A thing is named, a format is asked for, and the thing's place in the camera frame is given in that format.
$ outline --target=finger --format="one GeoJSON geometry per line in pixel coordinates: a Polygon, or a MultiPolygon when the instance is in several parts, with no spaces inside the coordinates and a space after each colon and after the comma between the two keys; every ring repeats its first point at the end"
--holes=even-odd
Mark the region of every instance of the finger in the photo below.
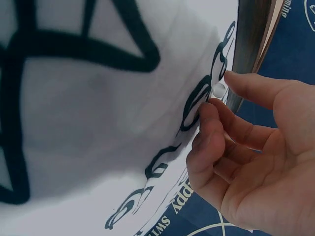
{"type": "Polygon", "coordinates": [[[220,100],[212,98],[209,100],[220,116],[224,130],[237,143],[255,150],[262,150],[270,135],[277,129],[260,125],[253,125],[242,118],[234,115],[220,100]]]}
{"type": "Polygon", "coordinates": [[[200,133],[201,137],[209,135],[214,131],[223,132],[223,125],[216,107],[208,102],[204,102],[199,107],[200,133]]]}
{"type": "Polygon", "coordinates": [[[244,146],[236,144],[231,139],[225,139],[225,151],[223,156],[240,165],[245,165],[252,162],[259,156],[259,154],[244,146]]]}
{"type": "Polygon", "coordinates": [[[224,153],[225,140],[214,132],[208,141],[202,141],[187,157],[187,170],[193,189],[215,208],[220,209],[228,183],[213,170],[213,163],[224,153]]]}
{"type": "Polygon", "coordinates": [[[266,109],[272,110],[276,96],[288,86],[298,83],[294,80],[278,80],[257,74],[236,74],[227,71],[224,75],[227,85],[239,96],[266,109]]]}
{"type": "Polygon", "coordinates": [[[209,102],[203,102],[198,111],[201,123],[209,118],[220,119],[217,108],[209,102]]]}
{"type": "Polygon", "coordinates": [[[222,157],[214,167],[214,172],[230,184],[235,179],[240,168],[241,165],[233,160],[222,157]]]}
{"type": "Polygon", "coordinates": [[[196,146],[199,145],[201,141],[202,141],[202,140],[201,140],[201,134],[198,133],[198,134],[196,135],[196,137],[195,137],[195,138],[193,139],[193,141],[192,141],[192,144],[191,144],[192,149],[195,149],[196,146]]]}

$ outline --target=skin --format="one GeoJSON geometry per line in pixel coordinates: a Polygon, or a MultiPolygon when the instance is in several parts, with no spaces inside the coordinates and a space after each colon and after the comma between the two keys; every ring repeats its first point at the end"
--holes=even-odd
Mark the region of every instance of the skin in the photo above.
{"type": "Polygon", "coordinates": [[[239,96],[273,110],[278,129],[252,125],[217,99],[202,104],[187,157],[193,189],[242,228],[314,236],[315,86],[256,74],[224,78],[239,96]]]}

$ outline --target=white fabric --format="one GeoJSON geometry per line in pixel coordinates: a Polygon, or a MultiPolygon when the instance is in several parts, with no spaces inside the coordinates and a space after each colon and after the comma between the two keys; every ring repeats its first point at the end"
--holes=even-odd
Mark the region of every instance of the white fabric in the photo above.
{"type": "MultiPolygon", "coordinates": [[[[8,35],[17,29],[13,2],[0,1],[0,44],[5,49],[8,35]]],[[[36,2],[40,30],[80,34],[83,0],[36,2]]],[[[238,1],[136,4],[160,55],[152,71],[120,70],[67,57],[27,57],[20,111],[31,198],[21,205],[0,202],[0,235],[133,236],[140,230],[145,235],[187,179],[187,143],[196,126],[179,131],[185,103],[210,73],[219,43],[237,20],[238,1]],[[160,177],[147,179],[146,167],[169,146],[179,147],[155,164],[168,167],[155,170],[164,171],[160,177]],[[119,219],[124,209],[111,221],[127,197],[142,188],[148,189],[132,197],[132,210],[119,219]]],[[[226,56],[231,46],[228,69],[236,26],[231,35],[223,50],[226,56]]],[[[111,0],[96,1],[88,38],[143,56],[111,0]]],[[[217,60],[214,83],[222,67],[217,60]]],[[[185,124],[193,120],[198,104],[185,124]]],[[[4,155],[0,185],[11,188],[4,155]]]]}

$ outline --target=navy blue fabric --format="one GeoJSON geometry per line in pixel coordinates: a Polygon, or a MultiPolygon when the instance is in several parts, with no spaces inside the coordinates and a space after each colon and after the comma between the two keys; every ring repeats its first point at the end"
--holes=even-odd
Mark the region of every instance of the navy blue fabric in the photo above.
{"type": "MultiPolygon", "coordinates": [[[[286,18],[281,17],[258,73],[272,78],[295,79],[314,85],[315,32],[306,14],[315,27],[315,0],[306,1],[307,11],[302,0],[286,2],[291,2],[289,7],[285,7],[288,13],[285,12],[286,18]]],[[[277,127],[272,111],[248,101],[244,101],[238,115],[253,124],[277,127]]]]}
{"type": "MultiPolygon", "coordinates": [[[[295,79],[315,84],[315,0],[286,0],[283,16],[275,32],[265,60],[259,71],[260,75],[278,78],[295,79]]],[[[238,115],[254,124],[276,127],[272,111],[268,111],[253,103],[244,101],[238,115]]],[[[170,225],[163,232],[155,231],[151,236],[266,236],[232,226],[222,226],[202,230],[209,225],[220,223],[218,212],[203,199],[193,194],[182,209],[176,211],[170,205],[165,216],[170,225]]]]}

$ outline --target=black printed design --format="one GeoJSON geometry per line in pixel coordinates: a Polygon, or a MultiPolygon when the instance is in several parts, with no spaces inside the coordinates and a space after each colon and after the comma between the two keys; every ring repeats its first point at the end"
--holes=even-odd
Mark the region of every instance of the black printed design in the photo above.
{"type": "Polygon", "coordinates": [[[23,204],[30,198],[20,119],[20,86],[24,63],[28,57],[73,58],[120,70],[139,72],[151,72],[159,64],[158,48],[141,19],[135,0],[112,0],[112,2],[143,57],[89,38],[95,2],[95,0],[86,0],[81,35],[74,35],[56,30],[38,29],[35,0],[14,1],[18,30],[6,49],[0,45],[2,68],[0,145],[4,152],[13,191],[0,185],[0,202],[23,204]]]}
{"type": "MultiPolygon", "coordinates": [[[[219,43],[219,45],[217,46],[217,49],[214,53],[214,57],[212,60],[211,68],[210,68],[210,75],[205,75],[203,77],[203,79],[197,84],[195,89],[191,92],[191,94],[189,95],[189,97],[185,103],[185,106],[184,106],[183,119],[181,121],[181,126],[180,126],[180,129],[178,131],[178,134],[180,132],[187,132],[187,131],[191,130],[196,125],[197,121],[199,120],[199,115],[196,115],[196,116],[194,116],[193,120],[190,122],[189,125],[184,125],[184,123],[187,121],[188,117],[192,117],[192,116],[189,116],[189,114],[193,111],[193,109],[198,104],[200,104],[200,101],[206,101],[207,99],[209,99],[209,95],[211,93],[211,80],[215,76],[213,74],[214,66],[215,66],[215,62],[218,59],[220,60],[222,65],[221,65],[220,72],[217,75],[217,78],[215,78],[215,79],[220,81],[223,78],[223,75],[226,72],[227,63],[228,63],[227,55],[228,55],[228,53],[231,49],[231,46],[234,42],[234,39],[231,40],[231,37],[234,33],[235,26],[236,26],[236,22],[233,21],[232,24],[229,26],[223,41],[221,43],[219,43]],[[229,48],[227,51],[227,55],[224,56],[223,50],[225,49],[225,47],[227,45],[229,46],[229,48]]],[[[169,147],[163,148],[162,150],[160,150],[158,152],[158,154],[152,159],[151,163],[145,169],[145,175],[146,175],[148,180],[151,178],[159,178],[162,176],[162,174],[164,173],[164,171],[166,170],[168,165],[165,163],[161,163],[156,168],[154,168],[154,166],[156,165],[158,160],[163,155],[170,153],[170,152],[175,152],[181,145],[182,144],[179,144],[177,147],[169,146],[169,147]],[[158,168],[162,168],[163,172],[162,173],[155,173],[155,171],[158,168]]],[[[138,189],[138,190],[134,191],[134,194],[139,194],[141,191],[143,191],[143,189],[138,189]]],[[[126,205],[125,203],[130,202],[131,201],[130,199],[132,199],[132,198],[133,198],[133,193],[131,193],[127,197],[127,199],[121,204],[121,206],[117,209],[117,211],[107,220],[107,222],[105,224],[106,229],[113,229],[114,224],[117,223],[123,217],[123,216],[121,216],[121,217],[116,219],[116,217],[119,216],[122,212],[124,212],[124,215],[126,215],[129,211],[132,210],[132,208],[125,207],[125,205],[126,205]]],[[[139,230],[135,235],[139,236],[142,233],[143,233],[143,231],[139,230]]]]}

